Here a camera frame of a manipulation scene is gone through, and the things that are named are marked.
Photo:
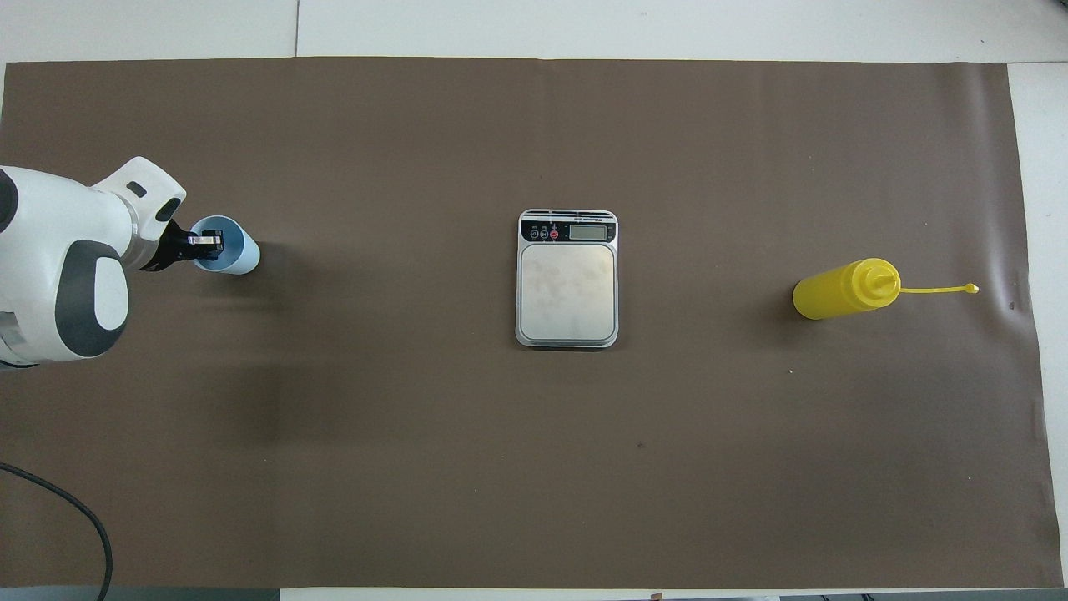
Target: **white table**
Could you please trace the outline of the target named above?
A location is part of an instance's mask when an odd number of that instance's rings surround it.
[[[1068,573],[1068,317],[1057,310],[1061,278],[1068,278],[1068,9],[1055,0],[0,0],[0,73],[20,61],[293,56],[1010,63]],[[283,599],[548,601],[650,592],[297,589]],[[790,592],[800,591],[665,596]]]

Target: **scale platform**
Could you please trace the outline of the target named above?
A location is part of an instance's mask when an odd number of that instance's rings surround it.
[[[516,338],[528,347],[611,347],[619,332],[619,221],[609,210],[519,216]]]

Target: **bottle body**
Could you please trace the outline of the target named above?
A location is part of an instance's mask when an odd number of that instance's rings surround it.
[[[811,320],[822,320],[885,307],[900,290],[901,278],[893,265],[863,258],[798,282],[794,307]]]

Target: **black control panel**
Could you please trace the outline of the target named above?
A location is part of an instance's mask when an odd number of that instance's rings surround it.
[[[520,234],[531,241],[612,241],[615,223],[592,221],[520,221]]]

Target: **yellow squeeze bottle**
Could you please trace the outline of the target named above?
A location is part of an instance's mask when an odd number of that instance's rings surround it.
[[[810,320],[870,312],[890,305],[901,291],[968,291],[974,283],[952,287],[901,287],[901,275],[888,260],[864,258],[805,278],[794,287],[794,307]]]

